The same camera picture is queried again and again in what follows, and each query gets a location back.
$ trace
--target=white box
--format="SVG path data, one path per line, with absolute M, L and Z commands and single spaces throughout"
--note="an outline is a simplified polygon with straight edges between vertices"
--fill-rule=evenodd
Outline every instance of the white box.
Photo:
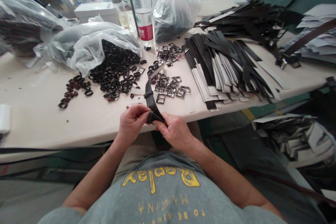
M 82 3 L 75 9 L 75 14 L 82 23 L 87 23 L 89 18 L 100 15 L 105 22 L 120 25 L 118 10 L 112 2 Z

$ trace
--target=water bottle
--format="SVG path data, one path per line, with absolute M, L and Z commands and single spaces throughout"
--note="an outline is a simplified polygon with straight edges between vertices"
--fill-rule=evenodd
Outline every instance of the water bottle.
M 142 44 L 147 47 L 153 46 L 153 23 L 152 23 L 152 1 L 133 1 L 135 20 L 138 25 Z

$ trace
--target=table surface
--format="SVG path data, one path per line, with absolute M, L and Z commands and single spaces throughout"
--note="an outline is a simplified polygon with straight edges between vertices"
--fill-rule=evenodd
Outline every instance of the table surface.
M 228 0 L 208 0 L 204 2 L 200 14 L 217 13 L 231 6 L 234 6 L 234 3 Z M 200 28 L 193 28 L 173 42 L 182 46 L 184 38 L 201 31 Z M 282 90 L 261 69 L 270 82 L 280 90 L 282 99 L 319 88 L 325 84 L 327 77 L 336 75 L 335 69 L 305 63 L 297 69 L 287 66 L 281 70 L 274 64 L 274 57 L 266 49 L 255 44 L 248 46 L 289 85 L 290 89 Z M 146 75 L 148 67 L 156 60 L 155 50 L 149 52 L 143 50 L 142 57 L 143 60 L 147 60 L 147 64 L 142 65 L 146 70 L 138 85 L 144 89 L 148 80 Z M 182 84 L 191 88 L 196 112 L 190 113 L 185 100 L 177 97 L 167 98 L 163 105 L 157 106 L 161 112 L 180 115 L 187 122 L 265 104 L 251 94 L 249 102 L 233 101 L 230 104 L 222 104 L 219 111 L 210 112 L 202 100 L 185 58 L 175 62 L 172 67 L 166 67 L 164 74 L 170 77 L 180 76 Z M 1 56 L 0 104 L 12 107 L 11 131 L 4 136 L 1 147 L 60 148 L 87 146 L 114 139 L 118 133 L 120 114 L 125 111 L 127 105 L 143 98 L 138 100 L 139 96 L 136 96 L 131 99 L 129 95 L 121 94 L 118 100 L 108 103 L 103 98 L 104 93 L 100 91 L 99 85 L 93 83 L 92 96 L 86 97 L 79 91 L 78 97 L 69 103 L 68 108 L 61 110 L 57 105 L 66 91 L 66 83 L 75 75 L 76 72 L 66 68 L 58 69 L 57 72 L 49 69 L 36 72 L 27 68 L 21 60 L 10 53 Z M 141 132 L 151 130 L 154 130 L 153 125 L 144 125 Z M 50 152 L 0 155 L 0 163 L 46 154 Z

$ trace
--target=cable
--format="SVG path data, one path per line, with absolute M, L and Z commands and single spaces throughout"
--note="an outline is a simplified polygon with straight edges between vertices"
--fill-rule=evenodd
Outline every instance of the cable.
M 71 160 L 71 159 L 68 159 L 68 158 L 65 158 L 65 157 L 60 157 L 60 156 L 42 156 L 42 157 L 33 157 L 33 158 L 30 158 L 30 159 L 24 159 L 24 160 L 19 160 L 19 161 L 13 161 L 13 162 L 8 162 L 8 163 L 0 163 L 0 165 L 13 165 L 13 164 L 16 164 L 16 163 L 22 163 L 22 162 L 26 162 L 26 161 L 32 161 L 32 160 L 37 160 L 37 159 L 45 159 L 45 158 L 59 158 L 59 159 L 63 159 L 63 160 L 66 160 L 66 161 L 69 161 L 69 162 L 72 162 L 72 163 L 91 163 L 93 161 L 95 161 L 96 159 L 102 157 L 103 155 L 99 155 L 98 157 L 95 157 L 94 159 L 92 160 L 89 160 L 89 161 L 76 161 L 76 160 Z
M 329 204 L 332 204 L 332 205 L 336 205 L 336 201 L 333 201 L 333 200 L 331 200 L 331 199 L 325 197 L 324 195 L 319 194 L 315 191 L 309 190 L 309 189 L 304 188 L 302 186 L 299 186 L 297 184 L 293 184 L 293 183 L 291 183 L 287 180 L 284 180 L 282 178 L 272 176 L 272 175 L 268 175 L 268 174 L 264 174 L 264 173 L 261 173 L 261 172 L 255 171 L 255 170 L 250 170 L 250 169 L 243 170 L 241 173 L 243 175 L 260 176 L 260 177 L 264 177 L 264 178 L 276 181 L 278 183 L 284 184 L 284 185 L 300 192 L 303 195 L 310 196 L 311 198 L 314 198 L 316 200 L 318 199 L 318 200 L 325 201 L 325 202 L 327 202 Z

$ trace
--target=wrist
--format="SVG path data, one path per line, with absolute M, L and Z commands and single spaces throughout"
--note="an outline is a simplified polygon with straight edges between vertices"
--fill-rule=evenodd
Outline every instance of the wrist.
M 190 134 L 190 136 L 186 139 L 186 144 L 183 144 L 181 151 L 183 151 L 184 153 L 193 152 L 197 145 L 197 142 L 199 142 L 199 140 L 195 138 L 192 134 Z
M 126 151 L 130 146 L 129 141 L 125 137 L 120 136 L 119 134 L 115 137 L 111 147 L 114 146 L 119 151 Z

